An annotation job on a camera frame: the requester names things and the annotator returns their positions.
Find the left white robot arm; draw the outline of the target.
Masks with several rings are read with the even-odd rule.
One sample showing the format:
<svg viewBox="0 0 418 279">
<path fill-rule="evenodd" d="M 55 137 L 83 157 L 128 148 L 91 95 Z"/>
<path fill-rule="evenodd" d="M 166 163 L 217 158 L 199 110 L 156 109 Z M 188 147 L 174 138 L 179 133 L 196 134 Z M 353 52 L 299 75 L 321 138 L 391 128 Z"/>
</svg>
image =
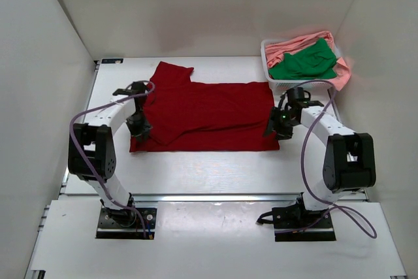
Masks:
<svg viewBox="0 0 418 279">
<path fill-rule="evenodd" d="M 122 227 L 145 223 L 132 194 L 115 174 L 114 135 L 126 125 L 134 139 L 148 139 L 152 126 L 144 104 L 154 89 L 155 84 L 147 80 L 132 82 L 114 91 L 109 103 L 77 114 L 69 125 L 69 172 L 95 190 L 108 217 Z"/>
</svg>

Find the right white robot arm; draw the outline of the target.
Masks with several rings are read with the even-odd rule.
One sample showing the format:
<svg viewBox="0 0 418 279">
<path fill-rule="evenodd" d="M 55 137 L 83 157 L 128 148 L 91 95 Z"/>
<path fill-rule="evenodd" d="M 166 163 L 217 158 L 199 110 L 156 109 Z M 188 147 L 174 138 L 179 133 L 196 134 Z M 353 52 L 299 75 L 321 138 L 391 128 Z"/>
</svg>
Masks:
<svg viewBox="0 0 418 279">
<path fill-rule="evenodd" d="M 301 85 L 284 92 L 278 106 L 272 107 L 264 132 L 275 134 L 278 140 L 289 140 L 293 129 L 302 125 L 307 129 L 300 153 L 300 171 L 306 192 L 295 204 L 274 209 L 273 223 L 290 223 L 283 233 L 301 233 L 315 227 L 332 209 L 350 216 L 354 211 L 338 206 L 343 196 L 376 183 L 374 141 L 368 133 L 357 133 L 344 126 L 327 112 L 329 105 L 314 101 Z M 325 145 L 322 178 L 314 186 L 308 183 L 305 154 L 310 135 Z"/>
</svg>

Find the red t shirt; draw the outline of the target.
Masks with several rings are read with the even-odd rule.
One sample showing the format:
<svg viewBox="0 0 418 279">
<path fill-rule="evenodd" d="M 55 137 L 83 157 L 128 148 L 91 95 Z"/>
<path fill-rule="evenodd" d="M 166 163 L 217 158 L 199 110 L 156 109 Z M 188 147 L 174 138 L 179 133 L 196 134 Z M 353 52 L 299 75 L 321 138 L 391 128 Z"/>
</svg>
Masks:
<svg viewBox="0 0 418 279">
<path fill-rule="evenodd" d="M 131 153 L 279 150 L 273 134 L 263 135 L 274 106 L 267 82 L 193 82 L 193 71 L 158 64 L 144 106 L 152 130 L 145 141 L 131 138 Z"/>
</svg>

